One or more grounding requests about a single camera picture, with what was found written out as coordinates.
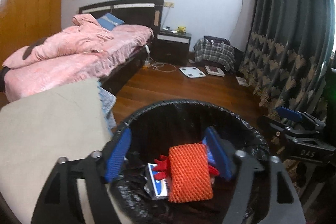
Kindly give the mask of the orange foam net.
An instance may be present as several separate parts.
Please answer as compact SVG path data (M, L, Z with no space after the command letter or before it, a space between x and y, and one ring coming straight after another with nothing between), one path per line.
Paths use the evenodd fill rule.
M207 151L203 144L183 144L169 149L171 187L169 202L185 203L213 198Z

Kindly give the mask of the white blue cotton pad box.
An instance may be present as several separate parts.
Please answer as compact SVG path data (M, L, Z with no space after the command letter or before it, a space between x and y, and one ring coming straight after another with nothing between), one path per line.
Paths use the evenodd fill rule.
M155 175L158 174L154 170L156 164L148 163L145 168L145 186L144 190L152 200L164 200L168 199L170 194L169 183L165 178L162 180L155 179Z

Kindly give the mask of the red fleece cloth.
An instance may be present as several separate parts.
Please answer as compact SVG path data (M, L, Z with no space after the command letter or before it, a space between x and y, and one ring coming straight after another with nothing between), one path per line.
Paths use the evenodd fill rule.
M155 159L154 162L156 163L156 166L153 168L153 171L157 173L153 176L156 180L162 180L171 176L171 167L168 156L160 155L159 159ZM220 175L215 167L208 165L208 169L210 176L216 177Z

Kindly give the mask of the white booklet on floor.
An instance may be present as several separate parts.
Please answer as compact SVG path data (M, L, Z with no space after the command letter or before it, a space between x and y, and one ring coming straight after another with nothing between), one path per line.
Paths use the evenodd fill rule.
M249 87L247 81L244 78L236 76L236 79L239 85L244 86L244 87Z

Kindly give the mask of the dark patterned curtain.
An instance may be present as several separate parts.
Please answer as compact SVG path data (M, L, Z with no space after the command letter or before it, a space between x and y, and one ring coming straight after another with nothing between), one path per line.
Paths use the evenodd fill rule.
M278 107L315 109L334 33L334 0L255 1L240 72L269 117Z

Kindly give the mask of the red white scale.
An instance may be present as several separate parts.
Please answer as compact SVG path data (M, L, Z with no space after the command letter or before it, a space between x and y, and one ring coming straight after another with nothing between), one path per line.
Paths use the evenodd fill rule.
M205 70L208 75L224 77L225 73L218 67L205 65Z

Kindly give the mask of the white bathroom scale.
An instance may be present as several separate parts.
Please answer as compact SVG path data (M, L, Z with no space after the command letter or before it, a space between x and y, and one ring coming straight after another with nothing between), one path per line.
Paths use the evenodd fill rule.
M180 67L179 70L189 79L206 77L206 74L197 67Z

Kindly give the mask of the beige table cloth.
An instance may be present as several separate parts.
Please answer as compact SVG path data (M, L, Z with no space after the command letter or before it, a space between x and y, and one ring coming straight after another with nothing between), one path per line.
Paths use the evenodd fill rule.
M31 222L57 159L85 158L110 140L98 87L88 79L1 108L1 194L20 223Z

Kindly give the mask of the plaid bag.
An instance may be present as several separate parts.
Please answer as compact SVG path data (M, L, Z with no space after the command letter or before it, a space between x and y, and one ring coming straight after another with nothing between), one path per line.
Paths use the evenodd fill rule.
M235 50L228 39L204 36L194 45L194 60L220 64L229 72L234 70Z

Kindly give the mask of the black white nightstand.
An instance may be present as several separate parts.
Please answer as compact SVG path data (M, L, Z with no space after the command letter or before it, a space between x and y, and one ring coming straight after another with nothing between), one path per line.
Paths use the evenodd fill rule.
M173 34L160 31L151 48L151 57L161 63L186 65L191 43L191 34Z

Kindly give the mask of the bed with pink sheet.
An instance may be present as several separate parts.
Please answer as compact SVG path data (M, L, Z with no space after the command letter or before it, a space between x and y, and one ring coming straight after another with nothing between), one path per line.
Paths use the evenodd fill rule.
M89 78L107 79L153 37L151 28L140 25L122 25L111 32L114 39L104 44L102 52L77 53L10 69L5 75L8 101Z

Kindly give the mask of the pink duvet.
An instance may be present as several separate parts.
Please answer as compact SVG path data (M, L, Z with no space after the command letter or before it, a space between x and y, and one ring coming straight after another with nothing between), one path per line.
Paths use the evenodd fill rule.
M46 38L41 44L25 46L3 62L3 67L18 69L61 56L102 52L104 44L113 40L111 31L102 27L91 14L72 17L73 25Z

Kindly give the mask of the blue pillow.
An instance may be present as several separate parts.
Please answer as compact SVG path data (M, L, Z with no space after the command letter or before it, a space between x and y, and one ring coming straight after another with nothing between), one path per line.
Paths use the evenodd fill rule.
M112 31L115 27L125 23L123 20L115 17L110 13L106 13L105 15L98 18L97 22L100 24L100 26L107 29L108 31Z

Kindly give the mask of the black clothes on bed end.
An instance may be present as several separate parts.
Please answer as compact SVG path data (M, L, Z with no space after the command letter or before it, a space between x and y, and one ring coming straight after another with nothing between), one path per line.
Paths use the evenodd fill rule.
M9 70L10 70L10 68L8 68L8 67L3 67L0 70L0 92L1 93L5 92L5 75Z

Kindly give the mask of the wooden wardrobe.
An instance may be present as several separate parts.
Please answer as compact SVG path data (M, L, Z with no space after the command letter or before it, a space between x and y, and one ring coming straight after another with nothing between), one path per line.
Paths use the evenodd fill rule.
M1 62L61 31L61 0L1 0Z

